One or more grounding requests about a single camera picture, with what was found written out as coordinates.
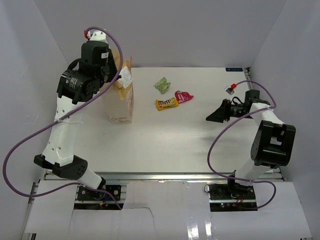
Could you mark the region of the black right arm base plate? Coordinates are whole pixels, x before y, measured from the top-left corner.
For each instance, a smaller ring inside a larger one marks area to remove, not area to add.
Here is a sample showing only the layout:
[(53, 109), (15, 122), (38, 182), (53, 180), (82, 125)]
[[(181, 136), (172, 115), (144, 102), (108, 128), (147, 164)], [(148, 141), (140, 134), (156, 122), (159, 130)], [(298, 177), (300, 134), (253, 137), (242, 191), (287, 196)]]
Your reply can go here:
[(254, 188), (229, 189), (227, 184), (207, 183), (204, 192), (209, 196), (211, 212), (256, 211), (257, 201)]

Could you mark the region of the large brown kraft snack bag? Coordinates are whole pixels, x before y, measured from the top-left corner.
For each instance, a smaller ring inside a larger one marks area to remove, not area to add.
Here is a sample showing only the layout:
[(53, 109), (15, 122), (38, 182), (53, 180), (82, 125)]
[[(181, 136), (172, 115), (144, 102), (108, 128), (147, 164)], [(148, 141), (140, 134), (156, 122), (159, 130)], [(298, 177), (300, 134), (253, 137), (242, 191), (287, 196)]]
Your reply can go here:
[(113, 88), (121, 100), (123, 100), (129, 93), (129, 90), (133, 88), (131, 56), (123, 60), (119, 77), (113, 84)]

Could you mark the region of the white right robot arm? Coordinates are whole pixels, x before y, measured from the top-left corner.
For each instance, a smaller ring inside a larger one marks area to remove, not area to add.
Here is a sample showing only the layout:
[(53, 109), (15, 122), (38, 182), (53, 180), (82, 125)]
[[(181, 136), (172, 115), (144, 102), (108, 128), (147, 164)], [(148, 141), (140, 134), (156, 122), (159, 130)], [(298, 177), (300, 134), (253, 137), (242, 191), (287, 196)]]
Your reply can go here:
[(223, 123), (242, 116), (254, 119), (258, 130), (251, 146), (250, 159), (227, 181), (225, 192), (233, 200), (249, 192), (253, 182), (267, 171), (288, 165), (296, 135), (296, 128), (281, 121), (272, 111), (270, 103), (260, 99), (260, 91), (254, 89), (245, 92), (243, 103), (224, 99), (205, 120)]

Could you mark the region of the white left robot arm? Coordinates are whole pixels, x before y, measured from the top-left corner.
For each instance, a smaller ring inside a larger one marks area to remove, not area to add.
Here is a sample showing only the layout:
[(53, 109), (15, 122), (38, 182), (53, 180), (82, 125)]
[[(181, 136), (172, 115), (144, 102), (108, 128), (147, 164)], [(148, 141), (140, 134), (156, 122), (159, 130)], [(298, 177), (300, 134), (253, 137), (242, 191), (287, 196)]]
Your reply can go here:
[(74, 60), (59, 79), (55, 121), (43, 152), (34, 163), (62, 179), (75, 180), (88, 187), (88, 193), (99, 200), (105, 196), (105, 180), (88, 167), (88, 162), (74, 154), (83, 110), (66, 114), (83, 106), (100, 88), (111, 82), (117, 69), (106, 40), (88, 40), (81, 46), (80, 58)]

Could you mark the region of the yellow M&M's packet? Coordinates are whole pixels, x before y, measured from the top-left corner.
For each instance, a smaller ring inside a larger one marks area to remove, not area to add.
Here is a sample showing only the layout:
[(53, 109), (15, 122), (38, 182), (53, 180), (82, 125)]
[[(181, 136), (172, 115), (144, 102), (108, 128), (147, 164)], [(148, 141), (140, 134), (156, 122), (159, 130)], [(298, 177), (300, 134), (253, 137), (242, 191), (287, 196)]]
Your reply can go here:
[(158, 111), (162, 111), (162, 110), (166, 110), (166, 109), (170, 109), (170, 108), (179, 107), (180, 104), (176, 98), (172, 97), (167, 100), (158, 100), (157, 99), (155, 101), (155, 106)]

